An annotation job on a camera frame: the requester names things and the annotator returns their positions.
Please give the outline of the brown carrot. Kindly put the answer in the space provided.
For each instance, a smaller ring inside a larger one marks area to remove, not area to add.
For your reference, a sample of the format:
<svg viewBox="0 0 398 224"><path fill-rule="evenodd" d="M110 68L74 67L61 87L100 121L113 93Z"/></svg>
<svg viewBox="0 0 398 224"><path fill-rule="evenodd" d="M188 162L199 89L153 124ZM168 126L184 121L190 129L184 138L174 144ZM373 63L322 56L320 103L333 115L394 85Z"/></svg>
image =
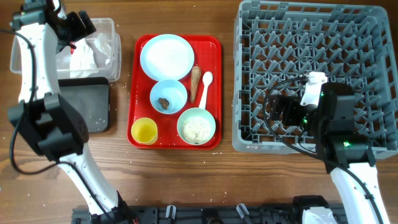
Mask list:
<svg viewBox="0 0 398 224"><path fill-rule="evenodd" d="M201 68L196 65L192 68L191 72L191 85L190 85L190 102L193 103L195 101L198 83L201 77Z"/></svg>

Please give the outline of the white napkin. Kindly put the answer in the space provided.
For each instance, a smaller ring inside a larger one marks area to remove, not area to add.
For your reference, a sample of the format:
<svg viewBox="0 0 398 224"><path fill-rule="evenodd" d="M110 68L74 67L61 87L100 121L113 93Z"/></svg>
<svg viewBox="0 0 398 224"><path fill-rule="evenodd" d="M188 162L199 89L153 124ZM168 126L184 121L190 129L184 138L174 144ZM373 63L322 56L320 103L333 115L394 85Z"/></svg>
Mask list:
<svg viewBox="0 0 398 224"><path fill-rule="evenodd" d="M70 57L70 78L88 78L111 62L112 48L107 35L99 33L94 41L81 39Z"/></svg>

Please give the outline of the light green bowl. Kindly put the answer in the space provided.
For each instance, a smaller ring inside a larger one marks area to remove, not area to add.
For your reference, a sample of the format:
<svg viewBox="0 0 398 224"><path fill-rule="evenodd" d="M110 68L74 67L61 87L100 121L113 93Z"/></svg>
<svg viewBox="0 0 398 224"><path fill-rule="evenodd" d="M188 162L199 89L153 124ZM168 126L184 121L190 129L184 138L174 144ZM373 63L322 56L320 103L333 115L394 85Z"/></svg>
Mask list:
<svg viewBox="0 0 398 224"><path fill-rule="evenodd" d="M216 131L216 122L215 122L213 115L210 112L208 112L207 110L201 109L201 108L190 108L190 109L184 111L180 115L180 117L177 121L178 135L181 137L181 139L183 141L186 142L186 140L184 140L182 137L182 124L186 119L196 118L196 117L201 117L208 121L208 124L210 127L210 138L207 140L207 142L210 141L210 139L214 136L215 131ZM203 144L190 144L190 145L199 146L199 145L203 145Z"/></svg>

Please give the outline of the brown food scrap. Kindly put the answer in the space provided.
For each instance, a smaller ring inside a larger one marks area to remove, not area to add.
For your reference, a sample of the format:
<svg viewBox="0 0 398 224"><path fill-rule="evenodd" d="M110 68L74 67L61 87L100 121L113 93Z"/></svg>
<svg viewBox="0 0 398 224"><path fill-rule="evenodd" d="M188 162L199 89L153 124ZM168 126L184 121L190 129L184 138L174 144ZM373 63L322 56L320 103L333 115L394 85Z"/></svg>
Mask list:
<svg viewBox="0 0 398 224"><path fill-rule="evenodd" d="M166 98L159 98L158 102L160 103L163 110L168 110L169 101Z"/></svg>

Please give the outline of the light blue bowl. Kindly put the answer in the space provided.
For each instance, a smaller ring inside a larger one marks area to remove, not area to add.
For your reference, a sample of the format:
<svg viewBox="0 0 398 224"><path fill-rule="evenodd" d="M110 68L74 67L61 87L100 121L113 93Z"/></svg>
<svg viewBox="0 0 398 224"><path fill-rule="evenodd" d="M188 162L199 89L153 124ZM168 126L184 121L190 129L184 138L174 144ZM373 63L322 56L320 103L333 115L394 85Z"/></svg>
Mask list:
<svg viewBox="0 0 398 224"><path fill-rule="evenodd" d="M168 110L163 110L159 98L169 101ZM187 90L185 86L176 80L162 80L157 82L150 91L150 103L152 107L162 114L175 114L179 112L187 102Z"/></svg>

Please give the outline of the yellow plastic cup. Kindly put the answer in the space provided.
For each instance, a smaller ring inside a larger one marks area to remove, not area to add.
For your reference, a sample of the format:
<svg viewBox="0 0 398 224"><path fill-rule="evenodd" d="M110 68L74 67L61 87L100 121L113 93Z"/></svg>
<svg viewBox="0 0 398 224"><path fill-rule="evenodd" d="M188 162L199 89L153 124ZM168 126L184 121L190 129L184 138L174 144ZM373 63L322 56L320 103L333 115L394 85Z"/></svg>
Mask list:
<svg viewBox="0 0 398 224"><path fill-rule="evenodd" d="M152 145L158 139L158 128L154 120L139 118L133 122L131 136L139 144Z"/></svg>

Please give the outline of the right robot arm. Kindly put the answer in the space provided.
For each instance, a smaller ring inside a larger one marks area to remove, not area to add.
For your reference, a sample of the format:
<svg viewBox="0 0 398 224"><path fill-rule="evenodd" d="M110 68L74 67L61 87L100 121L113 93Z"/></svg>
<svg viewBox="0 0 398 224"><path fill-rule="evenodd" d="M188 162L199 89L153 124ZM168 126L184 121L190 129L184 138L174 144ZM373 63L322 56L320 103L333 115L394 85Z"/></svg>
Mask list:
<svg viewBox="0 0 398 224"><path fill-rule="evenodd" d="M389 223L368 138L354 130L353 89L344 83L307 83L302 98L265 97L271 113L264 121L301 126L315 139L309 157L325 164L343 202L349 223Z"/></svg>

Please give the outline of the red snack wrapper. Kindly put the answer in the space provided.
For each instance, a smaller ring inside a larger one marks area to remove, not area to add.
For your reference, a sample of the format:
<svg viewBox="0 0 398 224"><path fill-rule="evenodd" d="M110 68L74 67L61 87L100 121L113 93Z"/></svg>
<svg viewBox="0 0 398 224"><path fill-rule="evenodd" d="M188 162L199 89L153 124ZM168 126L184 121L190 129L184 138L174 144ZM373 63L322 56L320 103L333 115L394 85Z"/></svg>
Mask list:
<svg viewBox="0 0 398 224"><path fill-rule="evenodd" d="M70 44L70 54L71 54L71 55L74 53L75 49L76 49L76 45L72 42L72 43Z"/></svg>

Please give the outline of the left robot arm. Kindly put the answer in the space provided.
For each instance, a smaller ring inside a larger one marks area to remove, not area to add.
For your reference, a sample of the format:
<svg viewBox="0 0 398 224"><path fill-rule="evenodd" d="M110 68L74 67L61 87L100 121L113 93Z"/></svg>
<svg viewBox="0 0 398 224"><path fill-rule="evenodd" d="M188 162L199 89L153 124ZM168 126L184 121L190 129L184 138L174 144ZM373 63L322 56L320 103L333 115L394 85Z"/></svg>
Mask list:
<svg viewBox="0 0 398 224"><path fill-rule="evenodd" d="M9 108L14 126L9 157L14 157L16 137L21 135L52 167L61 168L88 204L91 223L118 223L129 219L128 207L119 192L104 178L89 147L85 120L60 94L55 56L66 46L95 32L85 11L62 14L60 1L25 1L10 22L22 59L22 86L18 104Z"/></svg>

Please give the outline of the white plastic spoon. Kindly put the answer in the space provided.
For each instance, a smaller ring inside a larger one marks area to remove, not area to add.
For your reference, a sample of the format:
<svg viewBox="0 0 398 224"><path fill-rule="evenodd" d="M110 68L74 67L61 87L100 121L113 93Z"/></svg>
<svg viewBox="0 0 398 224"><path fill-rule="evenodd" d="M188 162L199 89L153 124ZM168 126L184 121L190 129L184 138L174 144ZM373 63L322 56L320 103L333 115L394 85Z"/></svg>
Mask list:
<svg viewBox="0 0 398 224"><path fill-rule="evenodd" d="M208 71L205 72L203 75L203 93L201 95L201 100L200 100L200 104L199 104L199 108L201 109L206 109L206 101L207 101L207 95L208 95L208 88L211 85L212 81L213 81L213 74Z"/></svg>

